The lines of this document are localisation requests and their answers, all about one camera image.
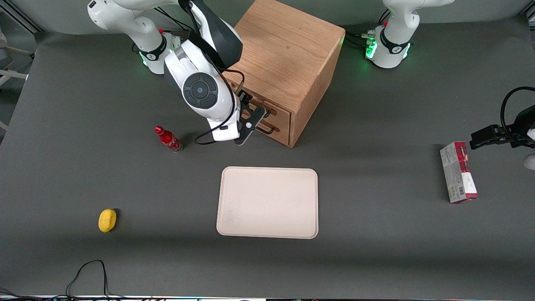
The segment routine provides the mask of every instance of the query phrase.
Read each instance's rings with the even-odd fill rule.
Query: red and white box
[[[449,202],[461,204],[478,198],[472,174],[468,168],[466,142],[454,142],[440,151]]]

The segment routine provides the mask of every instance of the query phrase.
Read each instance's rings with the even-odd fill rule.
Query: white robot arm
[[[528,136],[535,140],[535,124],[533,124],[532,129],[528,131]],[[524,166],[527,169],[535,170],[535,154],[529,155],[524,159]]]
[[[169,33],[161,34],[151,19],[139,16],[141,10],[127,9],[117,2],[128,1],[91,0],[87,5],[87,12],[98,27],[127,34],[139,48],[143,62],[149,70],[155,74],[163,74],[165,56],[180,44],[180,40]]]
[[[198,29],[182,44],[179,38],[159,32],[150,19],[139,17],[143,10],[166,4],[180,5]],[[188,106],[208,120],[211,130],[205,134],[212,133],[214,141],[235,140],[242,145],[264,117],[260,107],[250,111],[253,118],[241,118],[249,109],[241,106],[221,70],[240,60],[243,45],[234,28],[202,0],[92,0],[87,9],[100,28],[123,32],[134,41],[150,71],[165,74]]]
[[[383,0],[391,16],[387,26],[379,25],[363,35],[372,40],[366,50],[366,58],[381,68],[398,66],[407,56],[409,41],[420,24],[416,10],[453,2],[455,0]]]

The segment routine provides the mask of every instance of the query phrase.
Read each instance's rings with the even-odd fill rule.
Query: beige tray
[[[312,169],[225,168],[217,231],[231,236],[316,237],[318,175]]]

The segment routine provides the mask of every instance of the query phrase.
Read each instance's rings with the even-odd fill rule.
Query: red bottle
[[[160,141],[173,152],[179,153],[183,149],[182,143],[180,143],[180,141],[170,131],[165,130],[161,126],[155,127],[154,131],[160,137]]]

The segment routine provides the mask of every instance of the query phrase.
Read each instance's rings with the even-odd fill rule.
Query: cable
[[[238,94],[241,91],[241,89],[243,88],[243,84],[245,84],[245,74],[243,74],[243,72],[241,72],[241,71],[231,70],[231,69],[227,69],[227,70],[223,70],[223,71],[238,73],[239,75],[241,75],[241,83],[238,86],[238,88],[236,89],[236,94]]]
[[[357,43],[357,42],[355,42],[355,41],[352,41],[352,40],[350,40],[350,39],[348,39],[348,38],[346,38],[346,39],[345,39],[344,41],[348,41],[349,43],[351,43],[351,44],[353,44],[353,45],[357,45],[357,46],[360,46],[360,47],[366,47],[366,45],[365,45],[365,44],[360,44],[360,43]]]
[[[361,35],[356,34],[356,33],[352,33],[352,32],[349,32],[349,31],[346,31],[346,35],[354,36],[354,37],[361,37]]]
[[[67,288],[65,288],[65,295],[68,298],[70,298],[70,300],[72,300],[72,295],[71,295],[71,287],[72,287],[72,285],[76,282],[76,280],[80,276],[80,273],[82,272],[83,268],[88,264],[92,264],[93,262],[100,262],[100,264],[102,265],[102,271],[104,272],[104,295],[106,297],[108,297],[108,299],[117,300],[116,298],[112,298],[112,297],[109,296],[109,295],[115,295],[115,294],[112,294],[110,292],[110,290],[108,289],[108,275],[106,273],[106,267],[104,266],[104,261],[102,261],[100,259],[96,259],[96,260],[92,260],[92,261],[86,262],[85,264],[83,264],[82,267],[80,267],[80,269],[76,273],[76,276],[74,277],[74,279],[67,285]]]
[[[381,15],[381,17],[379,18],[379,21],[377,21],[378,24],[381,24],[381,22],[383,22],[383,20],[385,20],[388,15],[390,14],[390,10],[389,9],[386,9],[385,12],[383,12],[383,14]]]
[[[193,27],[195,29],[195,33],[198,34],[199,36],[201,36],[201,31],[199,30],[197,21],[195,20],[195,17],[193,16],[192,10],[189,7],[189,5],[186,6],[186,11],[187,11],[189,17],[192,20]],[[223,121],[222,123],[220,123],[218,126],[214,127],[213,129],[210,129],[210,130],[200,134],[199,136],[197,136],[197,138],[195,138],[195,144],[198,144],[198,145],[210,145],[210,144],[217,143],[218,141],[214,140],[214,141],[209,141],[209,142],[199,142],[198,140],[203,138],[204,136],[208,135],[209,133],[212,133],[215,130],[221,129],[221,127],[223,125],[225,125],[232,118],[232,116],[234,115],[234,110],[236,109],[236,99],[234,97],[234,92],[232,91],[231,85],[228,83],[227,79],[223,76],[223,74],[221,73],[219,68],[217,68],[217,66],[212,62],[212,59],[208,55],[206,55],[205,53],[203,53],[203,55],[208,60],[208,62],[210,62],[210,64],[212,64],[212,66],[216,69],[216,71],[219,74],[219,76],[223,79],[223,81],[227,85],[228,91],[231,94],[231,98],[232,98],[231,113],[228,115],[228,117],[225,119],[225,121]]]
[[[169,19],[173,20],[178,26],[180,26],[180,28],[182,28],[182,30],[185,31],[186,29],[184,28],[184,26],[186,26],[187,28],[189,28],[189,30],[193,31],[193,28],[191,26],[187,25],[184,22],[180,22],[179,20],[176,20],[175,18],[170,16],[166,11],[164,11],[164,9],[162,9],[161,7],[155,7],[154,10],[168,17]]]
[[[512,141],[516,142],[519,145],[530,147],[527,144],[525,144],[524,142],[518,140],[516,137],[513,137],[513,135],[509,131],[509,127],[506,126],[506,124],[505,124],[505,107],[507,105],[507,102],[509,101],[509,98],[511,98],[511,96],[513,94],[515,94],[516,92],[521,91],[521,90],[529,90],[529,91],[535,92],[535,88],[533,88],[533,87],[525,87],[525,86],[524,87],[518,87],[516,89],[513,89],[511,92],[509,92],[507,94],[507,96],[505,96],[505,98],[503,99],[503,102],[502,102],[502,106],[501,106],[501,109],[500,109],[500,122],[501,122],[502,128],[505,130],[505,134],[507,135],[507,137],[509,137],[509,139],[511,139]]]

